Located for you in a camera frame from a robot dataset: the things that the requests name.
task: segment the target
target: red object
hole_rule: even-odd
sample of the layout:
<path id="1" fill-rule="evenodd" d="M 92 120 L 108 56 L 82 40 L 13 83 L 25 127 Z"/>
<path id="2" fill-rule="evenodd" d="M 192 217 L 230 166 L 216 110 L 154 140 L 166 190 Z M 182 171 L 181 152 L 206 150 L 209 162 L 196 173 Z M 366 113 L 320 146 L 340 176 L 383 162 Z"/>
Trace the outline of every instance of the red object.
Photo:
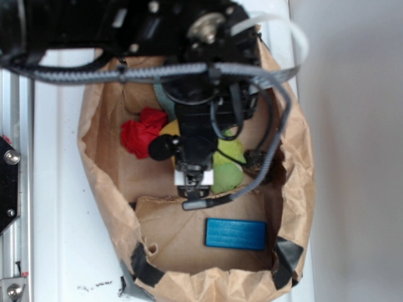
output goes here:
<path id="1" fill-rule="evenodd" d="M 121 126 L 121 144 L 138 159 L 144 159 L 149 156 L 151 141 L 159 136 L 167 123 L 165 111 L 146 107 L 141 111 L 139 121 L 130 120 Z"/>
<path id="2" fill-rule="evenodd" d="M 9 145 L 12 145 L 12 144 L 13 144 L 13 143 L 11 142 L 11 140 L 10 140 L 6 135 L 4 135 L 4 134 L 3 134 L 3 138 L 4 138 L 4 140 L 5 140 L 6 142 L 8 142 Z"/>

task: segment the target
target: black tape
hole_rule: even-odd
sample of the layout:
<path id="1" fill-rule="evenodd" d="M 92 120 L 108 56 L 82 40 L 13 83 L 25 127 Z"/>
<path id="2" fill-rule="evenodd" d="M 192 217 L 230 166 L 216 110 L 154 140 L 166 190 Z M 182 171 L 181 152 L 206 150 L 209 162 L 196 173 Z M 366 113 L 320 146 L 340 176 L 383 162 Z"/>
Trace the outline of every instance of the black tape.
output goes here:
<path id="1" fill-rule="evenodd" d="M 275 250 L 278 256 L 279 267 L 278 270 L 273 273 L 273 280 L 276 289 L 280 289 L 290 282 L 302 253 L 304 252 L 304 248 L 289 240 L 277 237 Z"/>
<path id="2" fill-rule="evenodd" d="M 165 274 L 147 262 L 144 245 L 141 243 L 137 244 L 132 255 L 132 268 L 135 277 L 139 278 L 144 284 L 152 287 L 154 287 Z"/>

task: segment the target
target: blue block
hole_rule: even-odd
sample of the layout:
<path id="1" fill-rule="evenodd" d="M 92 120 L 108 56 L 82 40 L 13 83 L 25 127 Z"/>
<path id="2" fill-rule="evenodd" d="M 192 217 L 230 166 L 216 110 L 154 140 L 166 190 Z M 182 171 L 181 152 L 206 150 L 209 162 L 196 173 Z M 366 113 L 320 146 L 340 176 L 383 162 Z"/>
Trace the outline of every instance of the blue block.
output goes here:
<path id="1" fill-rule="evenodd" d="M 266 223 L 263 221 L 207 218 L 208 247 L 264 250 L 265 241 Z"/>

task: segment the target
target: paper bag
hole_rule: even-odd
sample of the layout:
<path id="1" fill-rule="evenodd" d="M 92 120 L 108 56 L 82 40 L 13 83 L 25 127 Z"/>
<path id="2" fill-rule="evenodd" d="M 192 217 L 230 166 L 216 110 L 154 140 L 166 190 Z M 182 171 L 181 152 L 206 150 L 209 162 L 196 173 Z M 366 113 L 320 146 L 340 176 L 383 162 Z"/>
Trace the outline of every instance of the paper bag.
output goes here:
<path id="1" fill-rule="evenodd" d="M 259 44 L 261 64 L 278 69 Z M 163 58 L 129 58 L 131 67 L 161 65 Z M 111 61 L 114 69 L 119 62 Z M 314 161 L 310 132 L 297 100 L 276 153 L 273 180 L 237 200 L 183 211 L 170 160 L 137 160 L 120 144 L 120 126 L 148 106 L 160 109 L 152 86 L 107 83 L 86 88 L 79 123 L 79 149 L 99 211 L 118 258 L 135 284 L 157 301 L 271 301 L 299 282 L 314 210 Z M 278 113 L 281 96 L 275 94 Z M 267 123 L 259 100 L 240 136 L 254 148 Z M 250 182 L 245 177 L 244 184 Z M 209 248 L 208 217 L 265 221 L 264 251 Z"/>

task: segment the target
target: screw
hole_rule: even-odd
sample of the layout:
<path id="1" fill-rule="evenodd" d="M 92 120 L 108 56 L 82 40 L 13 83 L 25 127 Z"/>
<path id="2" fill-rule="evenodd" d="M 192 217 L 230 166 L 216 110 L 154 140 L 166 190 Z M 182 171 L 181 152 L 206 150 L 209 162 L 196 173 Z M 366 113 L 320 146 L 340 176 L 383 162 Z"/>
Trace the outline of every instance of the screw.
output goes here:
<path id="1" fill-rule="evenodd" d="M 10 209 L 10 210 L 7 211 L 7 215 L 9 217 L 13 217 L 15 215 L 15 211 L 13 209 Z"/>
<path id="2" fill-rule="evenodd" d="M 232 14 L 235 11 L 235 8 L 233 6 L 230 6 L 229 8 L 227 8 L 225 10 L 225 13 L 229 16 L 230 14 Z"/>
<path id="3" fill-rule="evenodd" d="M 207 44 L 212 44 L 215 41 L 215 33 L 207 33 L 206 35 L 203 36 L 203 41 L 205 41 Z"/>
<path id="4" fill-rule="evenodd" d="M 20 161 L 20 155 L 16 150 L 8 150 L 4 154 L 4 160 L 9 165 L 16 165 Z"/>
<path id="5" fill-rule="evenodd" d="M 159 11 L 159 3 L 158 1 L 151 1 L 149 3 L 149 11 L 150 13 L 156 14 Z"/>
<path id="6" fill-rule="evenodd" d="M 23 290 L 17 284 L 10 285 L 7 289 L 7 294 L 13 301 L 20 299 L 22 292 Z"/>
<path id="7" fill-rule="evenodd" d="M 140 49 L 140 45 L 139 44 L 131 44 L 131 46 L 130 46 L 130 51 L 131 52 L 138 52 L 139 51 L 139 49 Z"/>

